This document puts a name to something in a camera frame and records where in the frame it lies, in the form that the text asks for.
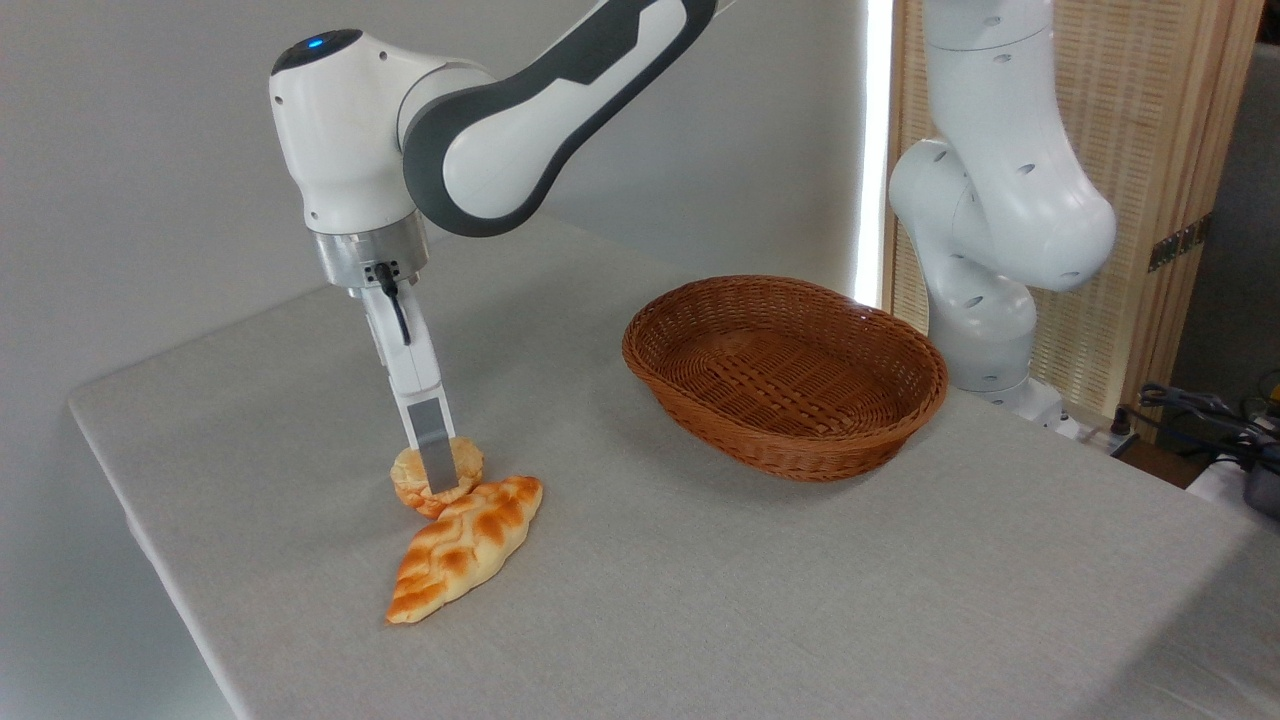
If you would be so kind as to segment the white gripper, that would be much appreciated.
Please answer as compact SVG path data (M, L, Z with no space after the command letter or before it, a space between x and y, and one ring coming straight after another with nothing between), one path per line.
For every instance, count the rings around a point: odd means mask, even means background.
M428 323L410 283L394 299L379 287L351 288L387 369L410 447L419 452L433 495L458 486L451 438L454 424Z

